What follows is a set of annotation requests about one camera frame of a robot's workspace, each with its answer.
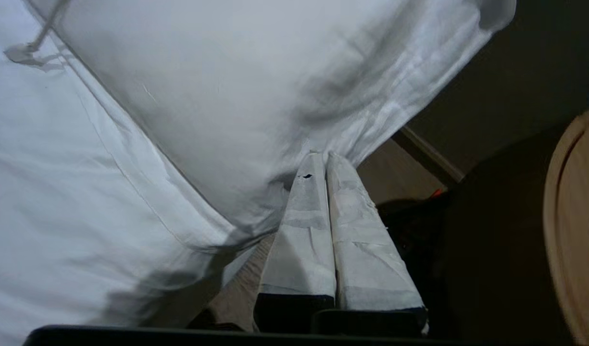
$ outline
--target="baseboard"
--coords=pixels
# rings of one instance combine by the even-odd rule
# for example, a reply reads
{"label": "baseboard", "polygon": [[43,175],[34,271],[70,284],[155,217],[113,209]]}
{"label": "baseboard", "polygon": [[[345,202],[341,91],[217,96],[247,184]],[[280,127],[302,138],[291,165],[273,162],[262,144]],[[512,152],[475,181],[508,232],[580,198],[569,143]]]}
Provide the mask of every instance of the baseboard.
{"label": "baseboard", "polygon": [[465,177],[461,169],[442,156],[433,145],[418,136],[407,125],[393,136],[393,140],[447,187],[455,186]]}

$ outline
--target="white bedsheet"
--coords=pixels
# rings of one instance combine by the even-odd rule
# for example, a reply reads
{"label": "white bedsheet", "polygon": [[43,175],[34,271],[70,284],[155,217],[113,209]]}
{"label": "white bedsheet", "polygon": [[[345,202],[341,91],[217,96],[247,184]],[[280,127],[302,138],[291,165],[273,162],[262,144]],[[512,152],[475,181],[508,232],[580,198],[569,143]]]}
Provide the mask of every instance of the white bedsheet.
{"label": "white bedsheet", "polygon": [[222,272],[234,254],[206,244],[231,226],[69,52],[47,39],[41,68],[6,59],[38,30],[0,0],[0,345],[45,324],[137,325],[191,287],[162,319],[185,326],[246,256]]}
{"label": "white bedsheet", "polygon": [[73,0],[55,28],[241,246],[275,230],[310,150],[357,166],[513,11],[513,0]]}

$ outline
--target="white fabric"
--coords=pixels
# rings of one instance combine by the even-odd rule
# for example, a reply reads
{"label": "white fabric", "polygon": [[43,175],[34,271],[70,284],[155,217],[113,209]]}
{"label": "white fabric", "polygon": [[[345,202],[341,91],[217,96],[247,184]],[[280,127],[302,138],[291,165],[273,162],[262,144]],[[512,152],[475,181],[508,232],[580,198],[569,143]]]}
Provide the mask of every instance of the white fabric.
{"label": "white fabric", "polygon": [[325,175],[321,153],[305,156],[266,258],[260,293],[335,297],[337,281]]}
{"label": "white fabric", "polygon": [[0,345],[202,287],[193,315],[304,153],[362,161],[510,19],[484,4],[73,0],[59,29],[88,71],[50,38],[46,65],[7,61],[39,25],[0,0]]}
{"label": "white fabric", "polygon": [[181,288],[162,325],[185,326],[245,260],[222,273],[235,254],[206,253],[231,226],[70,52],[47,38],[46,65],[6,59],[38,31],[0,0],[0,345],[45,324],[135,326]]}
{"label": "white fabric", "polygon": [[338,308],[387,311],[423,307],[354,167],[343,156],[331,153],[326,175]]}
{"label": "white fabric", "polygon": [[74,0],[57,29],[239,246],[279,224],[305,153],[356,166],[512,11],[513,0]]}

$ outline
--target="mattress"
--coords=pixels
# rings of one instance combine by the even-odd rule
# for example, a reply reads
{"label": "mattress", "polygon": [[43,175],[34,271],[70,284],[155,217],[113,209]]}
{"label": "mattress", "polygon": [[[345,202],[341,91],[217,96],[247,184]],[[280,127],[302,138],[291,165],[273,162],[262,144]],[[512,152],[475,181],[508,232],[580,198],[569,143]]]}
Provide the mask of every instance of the mattress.
{"label": "mattress", "polygon": [[361,162],[514,11],[366,4],[73,0],[28,66],[2,51],[39,16],[0,0],[0,345],[184,326],[277,228],[308,151]]}

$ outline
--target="wooden floor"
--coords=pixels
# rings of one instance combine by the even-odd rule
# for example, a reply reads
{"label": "wooden floor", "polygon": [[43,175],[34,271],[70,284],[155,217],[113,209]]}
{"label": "wooden floor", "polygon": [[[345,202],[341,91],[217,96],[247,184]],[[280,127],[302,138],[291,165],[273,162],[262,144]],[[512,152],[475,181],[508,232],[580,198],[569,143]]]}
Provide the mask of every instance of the wooden floor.
{"label": "wooden floor", "polygon": [[[359,167],[358,174],[376,204],[394,199],[426,199],[437,189],[446,190],[393,140],[388,140]],[[217,323],[232,322],[252,331],[252,313],[266,256],[273,236],[264,239],[248,263],[208,306]]]}

